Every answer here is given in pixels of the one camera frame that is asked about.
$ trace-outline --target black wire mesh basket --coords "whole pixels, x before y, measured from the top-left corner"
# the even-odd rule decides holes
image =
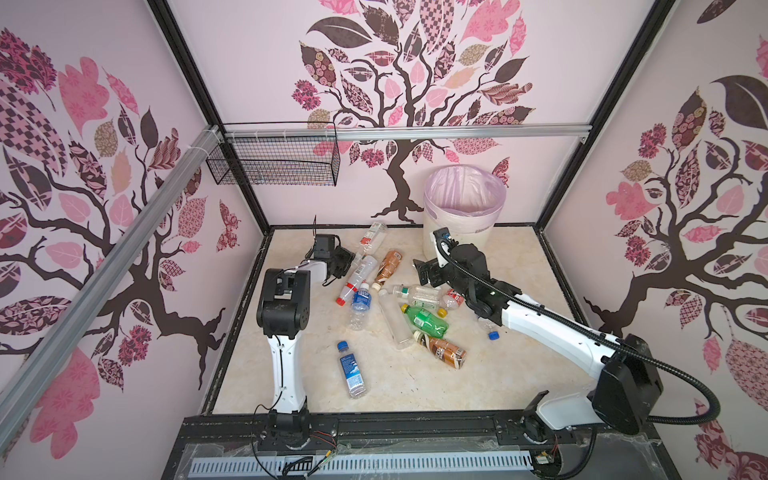
[[[336,186],[341,158],[333,122],[224,125],[254,128],[227,129],[224,142],[208,156],[217,184]]]

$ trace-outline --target white trash can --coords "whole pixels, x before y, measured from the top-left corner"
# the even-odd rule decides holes
[[[459,243],[482,250],[507,198],[507,188],[495,175],[470,165],[437,170],[424,185],[423,250],[435,258],[432,232],[443,227]]]

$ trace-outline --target table surface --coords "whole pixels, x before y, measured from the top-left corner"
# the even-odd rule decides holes
[[[365,229],[318,231],[339,235],[345,247],[356,244],[365,233]],[[256,322],[263,272],[297,265],[312,244],[312,230],[275,231],[214,413],[253,413],[259,403],[272,405],[272,360]],[[427,260],[422,253],[422,229],[390,229],[374,257],[381,260],[392,248],[403,254],[403,260],[387,285],[417,284],[412,261]],[[532,228],[495,227],[482,251],[493,278],[511,283],[571,317]],[[446,318],[450,327],[445,339],[467,350],[460,370],[422,346],[398,351],[376,305],[372,305],[363,331],[346,327],[350,308],[336,304],[341,286],[342,281],[337,280],[328,287],[313,286],[311,291],[310,320],[299,345],[311,412],[522,409],[542,390],[572,390],[594,382],[574,363],[522,333],[500,327],[501,338],[491,341],[466,305]],[[359,399],[351,399],[346,391],[336,349],[341,340],[355,353],[368,389]]]

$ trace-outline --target pink wall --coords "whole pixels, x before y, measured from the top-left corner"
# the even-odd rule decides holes
[[[481,124],[501,117],[588,123],[651,3],[235,0],[221,8],[194,0],[173,7],[225,121],[311,117],[341,127],[387,127],[475,124],[483,114],[489,116]],[[358,33],[343,34],[350,30],[339,25]],[[407,55],[419,52],[414,44],[425,47],[424,61]],[[397,58],[399,46],[406,54]],[[501,56],[486,67],[496,49]],[[391,157],[387,141],[344,144],[336,187],[255,190],[271,223],[312,223],[315,214],[319,223],[369,223],[379,213],[388,223],[421,223],[427,176],[460,162],[506,168],[509,192],[498,221],[531,222],[574,143],[400,141]],[[350,154],[358,148],[359,156]],[[419,156],[423,151],[428,158]]]
[[[716,422],[657,426],[683,478],[768,475],[765,18],[681,2],[547,231],[595,326],[720,398]],[[664,381],[654,414],[705,409]]]
[[[4,386],[204,121],[141,0],[16,2],[3,22]],[[200,411],[259,242],[240,192],[203,166],[3,453],[0,476],[158,478],[181,419]]]

